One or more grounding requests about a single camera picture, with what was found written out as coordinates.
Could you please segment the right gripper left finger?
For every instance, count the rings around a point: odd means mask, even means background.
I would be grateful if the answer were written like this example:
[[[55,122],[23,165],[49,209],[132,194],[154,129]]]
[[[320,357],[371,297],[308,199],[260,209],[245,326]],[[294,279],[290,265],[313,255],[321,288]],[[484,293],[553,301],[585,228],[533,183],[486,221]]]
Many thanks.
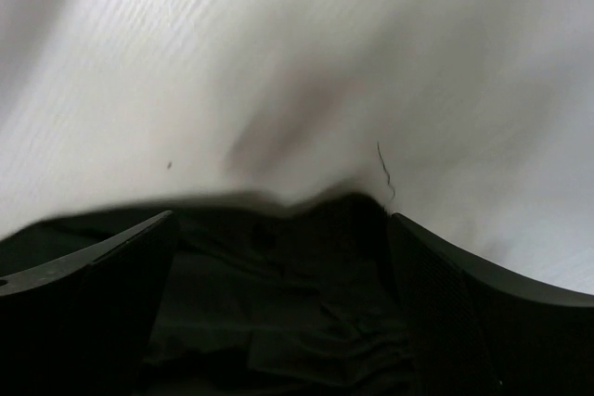
[[[164,211],[43,261],[24,243],[3,247],[2,394],[132,394],[177,236]]]

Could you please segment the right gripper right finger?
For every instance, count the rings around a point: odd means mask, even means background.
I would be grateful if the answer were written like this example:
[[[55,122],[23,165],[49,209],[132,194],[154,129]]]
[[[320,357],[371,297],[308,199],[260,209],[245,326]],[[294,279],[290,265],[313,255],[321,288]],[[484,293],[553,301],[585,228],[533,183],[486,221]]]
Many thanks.
[[[420,394],[592,394],[592,295],[514,273],[400,214],[388,236]]]

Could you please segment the black trousers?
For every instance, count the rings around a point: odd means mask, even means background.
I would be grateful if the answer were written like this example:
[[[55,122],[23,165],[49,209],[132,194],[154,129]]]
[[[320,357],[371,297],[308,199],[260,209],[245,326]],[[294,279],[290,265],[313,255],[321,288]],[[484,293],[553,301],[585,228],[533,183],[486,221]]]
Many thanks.
[[[128,208],[4,239],[62,256],[169,211],[171,269],[130,395],[411,395],[417,379],[384,209],[350,195],[292,216]]]

